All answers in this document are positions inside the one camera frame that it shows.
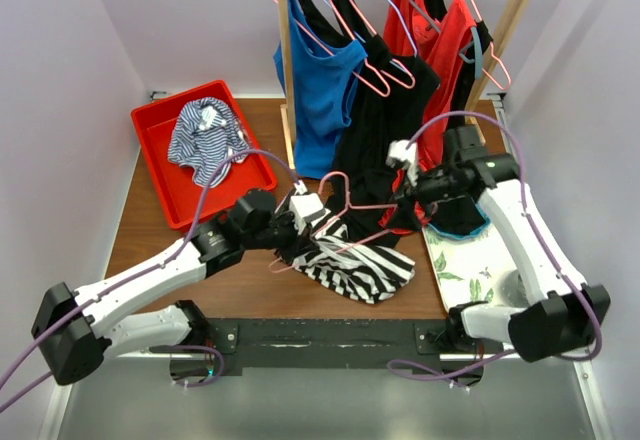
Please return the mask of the black white striped tank top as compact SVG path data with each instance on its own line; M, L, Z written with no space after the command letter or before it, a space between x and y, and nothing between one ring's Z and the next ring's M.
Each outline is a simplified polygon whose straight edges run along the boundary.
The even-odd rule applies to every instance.
M311 222L312 232L283 260L294 270L350 300L374 305L392 298L413 279L410 257L385 246L357 244L347 225L331 214Z

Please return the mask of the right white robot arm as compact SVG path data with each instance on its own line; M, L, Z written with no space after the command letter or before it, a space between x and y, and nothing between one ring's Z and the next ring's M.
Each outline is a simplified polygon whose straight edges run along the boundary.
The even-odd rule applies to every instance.
M525 361L571 359L587 349L585 360L603 346L601 324L611 298L602 285L587 284L571 264L542 219L516 159L491 154L471 126L445 134L443 164L424 171L417 140L391 143L387 163L405 178L395 196L402 212L468 198L494 227L515 264L526 305L496 305L472 300L448 309L444 337L459 353L480 340L511 345Z

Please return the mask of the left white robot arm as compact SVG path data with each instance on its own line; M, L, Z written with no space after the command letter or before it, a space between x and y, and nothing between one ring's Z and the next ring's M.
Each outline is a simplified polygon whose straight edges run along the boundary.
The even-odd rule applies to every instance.
M31 333L56 383L76 383L106 359L135 350L200 350L208 323L193 302L179 301L148 314L141 308L238 264L248 250L294 247L309 218L322 209L315 193L292 191L278 202L272 193L254 189L166 250L118 275L76 290L65 283L50 287Z

